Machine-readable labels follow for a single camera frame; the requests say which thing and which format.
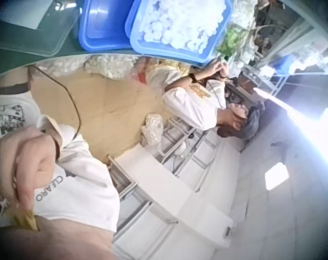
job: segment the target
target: white cotton balls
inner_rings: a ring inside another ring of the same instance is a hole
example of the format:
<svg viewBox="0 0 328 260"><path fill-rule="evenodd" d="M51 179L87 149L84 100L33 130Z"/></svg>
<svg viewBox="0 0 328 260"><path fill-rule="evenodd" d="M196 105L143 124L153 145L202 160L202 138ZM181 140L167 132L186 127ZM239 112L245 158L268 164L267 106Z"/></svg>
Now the white cotton balls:
<svg viewBox="0 0 328 260"><path fill-rule="evenodd" d="M140 25L146 42L203 53L223 21L224 0L150 0Z"/></svg>

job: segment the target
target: plastic container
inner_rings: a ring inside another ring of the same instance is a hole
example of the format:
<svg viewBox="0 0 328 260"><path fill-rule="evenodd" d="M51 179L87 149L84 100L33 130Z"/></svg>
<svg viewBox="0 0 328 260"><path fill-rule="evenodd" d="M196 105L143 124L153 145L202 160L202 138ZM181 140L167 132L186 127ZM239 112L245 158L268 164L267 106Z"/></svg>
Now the plastic container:
<svg viewBox="0 0 328 260"><path fill-rule="evenodd" d="M165 45L162 43L156 42L146 42L143 40L143 32L139 32L139 27L145 15L145 10L149 4L149 0L134 0L135 2L140 2L137 15L133 22L130 43L132 48L143 55L156 55L156 56L165 56L172 57L177 59L183 59L187 61L205 63L209 59L210 55L214 51L216 44L220 42L220 38L223 35L223 32L226 29L227 23L230 20L232 13L232 4L230 0L226 0L226 9L223 12L223 22L221 22L217 28L217 33L212 35L208 39L207 47L204 49L202 54L185 50L185 49L175 49L170 45Z"/></svg>
<svg viewBox="0 0 328 260"><path fill-rule="evenodd" d="M16 8L19 12L25 12L26 17L18 18L21 24L25 20L35 17L35 5L27 4L28 1L4 1L1 10L6 11L10 16ZM44 57L54 56L59 52L65 39L75 24L80 14L80 7L76 1L60 0L52 2L44 13L36 29L23 25L1 21L0 18L0 49L14 50L23 53L40 55Z"/></svg>
<svg viewBox="0 0 328 260"><path fill-rule="evenodd" d="M141 1L133 1L132 7L130 9L129 15L127 16L127 19L125 21L125 34L130 39L131 36L131 30L133 26L133 22L135 20L138 7L140 6Z"/></svg>
<svg viewBox="0 0 328 260"><path fill-rule="evenodd" d="M87 51L131 48L125 21L133 0L85 0L80 21L79 42Z"/></svg>

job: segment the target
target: metal shelf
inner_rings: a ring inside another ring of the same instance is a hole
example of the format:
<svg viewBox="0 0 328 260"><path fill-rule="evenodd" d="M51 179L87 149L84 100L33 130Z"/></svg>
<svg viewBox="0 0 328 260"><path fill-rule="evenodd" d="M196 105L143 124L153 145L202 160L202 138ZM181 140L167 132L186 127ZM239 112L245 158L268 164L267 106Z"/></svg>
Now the metal shelf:
<svg viewBox="0 0 328 260"><path fill-rule="evenodd" d="M326 40L328 40L328 23L318 14L313 12L305 3L303 3L302 0L282 0L282 2L297 12L311 26L317 29Z"/></svg>

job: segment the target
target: yellow object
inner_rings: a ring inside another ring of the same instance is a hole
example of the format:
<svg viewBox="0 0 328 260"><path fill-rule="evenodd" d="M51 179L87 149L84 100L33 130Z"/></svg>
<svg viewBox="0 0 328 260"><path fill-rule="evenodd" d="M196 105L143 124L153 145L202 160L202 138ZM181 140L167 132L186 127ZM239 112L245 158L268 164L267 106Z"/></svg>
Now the yellow object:
<svg viewBox="0 0 328 260"><path fill-rule="evenodd" d="M4 213L14 226L28 230L38 230L33 210L7 209Z"/></svg>

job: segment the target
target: wristwatch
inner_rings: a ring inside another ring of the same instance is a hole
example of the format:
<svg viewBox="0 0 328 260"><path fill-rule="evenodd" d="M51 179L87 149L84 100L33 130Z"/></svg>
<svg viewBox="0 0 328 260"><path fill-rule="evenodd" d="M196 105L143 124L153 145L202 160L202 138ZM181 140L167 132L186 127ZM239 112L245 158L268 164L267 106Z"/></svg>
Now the wristwatch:
<svg viewBox="0 0 328 260"><path fill-rule="evenodd" d="M196 80L195 75L193 73L189 73L189 77L192 79L193 83L197 83L197 80Z"/></svg>

